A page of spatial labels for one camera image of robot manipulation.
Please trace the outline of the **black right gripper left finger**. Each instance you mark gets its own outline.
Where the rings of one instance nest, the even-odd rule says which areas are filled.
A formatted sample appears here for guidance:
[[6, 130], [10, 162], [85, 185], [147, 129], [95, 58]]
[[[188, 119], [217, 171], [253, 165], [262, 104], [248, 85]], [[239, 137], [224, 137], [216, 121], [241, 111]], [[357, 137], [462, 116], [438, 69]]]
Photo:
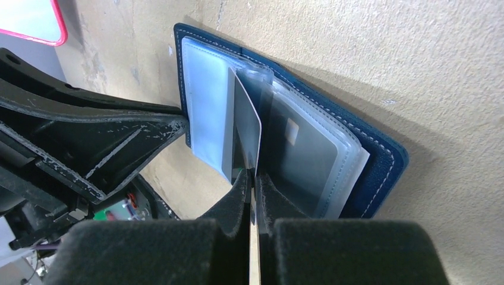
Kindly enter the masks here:
[[194, 220], [84, 221], [59, 246], [45, 284], [247, 284], [251, 175]]

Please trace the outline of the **blue leather card holder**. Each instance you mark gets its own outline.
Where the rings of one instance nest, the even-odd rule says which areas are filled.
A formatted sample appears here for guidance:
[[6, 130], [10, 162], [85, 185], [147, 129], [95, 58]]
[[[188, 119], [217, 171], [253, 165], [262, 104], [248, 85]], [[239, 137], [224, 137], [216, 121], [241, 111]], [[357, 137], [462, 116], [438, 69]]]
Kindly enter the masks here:
[[228, 69], [233, 68], [262, 123], [256, 175], [269, 175], [262, 166], [262, 144], [270, 100], [279, 95], [314, 118], [338, 150], [318, 206], [320, 213], [312, 218], [374, 216], [408, 164], [408, 153], [400, 143], [309, 87], [284, 66], [246, 47], [183, 23], [174, 26], [174, 36], [182, 111], [189, 122], [186, 143], [196, 157], [226, 179], [222, 156]]

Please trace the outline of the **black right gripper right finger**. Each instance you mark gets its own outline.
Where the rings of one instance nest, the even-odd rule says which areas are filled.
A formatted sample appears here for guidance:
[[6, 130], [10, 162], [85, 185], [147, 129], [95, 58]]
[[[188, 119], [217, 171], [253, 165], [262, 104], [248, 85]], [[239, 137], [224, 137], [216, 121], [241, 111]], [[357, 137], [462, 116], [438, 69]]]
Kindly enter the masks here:
[[255, 184], [261, 284], [448, 284], [419, 224], [309, 218], [269, 175]]

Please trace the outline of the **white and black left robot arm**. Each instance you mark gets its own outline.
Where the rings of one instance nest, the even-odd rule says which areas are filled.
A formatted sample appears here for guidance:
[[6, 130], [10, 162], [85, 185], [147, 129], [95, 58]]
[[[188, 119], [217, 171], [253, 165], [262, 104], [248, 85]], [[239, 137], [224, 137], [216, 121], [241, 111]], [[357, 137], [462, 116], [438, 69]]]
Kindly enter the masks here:
[[99, 216], [175, 219], [141, 171], [187, 129], [178, 107], [75, 88], [1, 49], [1, 262], [50, 256]]

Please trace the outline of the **black credit card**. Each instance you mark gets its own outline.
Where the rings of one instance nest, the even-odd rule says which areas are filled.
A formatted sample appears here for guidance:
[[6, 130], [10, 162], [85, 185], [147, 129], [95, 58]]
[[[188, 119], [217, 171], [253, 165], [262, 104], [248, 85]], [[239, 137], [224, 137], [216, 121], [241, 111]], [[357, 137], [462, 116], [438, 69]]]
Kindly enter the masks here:
[[277, 189], [310, 217], [338, 155], [324, 128], [295, 103], [274, 95], [266, 114], [262, 166]]
[[234, 183], [241, 170], [257, 173], [262, 123], [253, 101], [233, 68], [228, 69], [223, 174]]

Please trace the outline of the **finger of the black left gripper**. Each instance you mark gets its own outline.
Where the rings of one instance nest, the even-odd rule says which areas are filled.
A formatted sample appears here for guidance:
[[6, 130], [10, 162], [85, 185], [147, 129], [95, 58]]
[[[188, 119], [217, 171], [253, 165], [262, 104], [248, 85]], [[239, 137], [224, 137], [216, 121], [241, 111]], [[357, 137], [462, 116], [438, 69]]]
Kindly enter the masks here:
[[122, 190], [187, 129], [177, 107], [76, 88], [1, 49], [1, 132], [94, 204]]

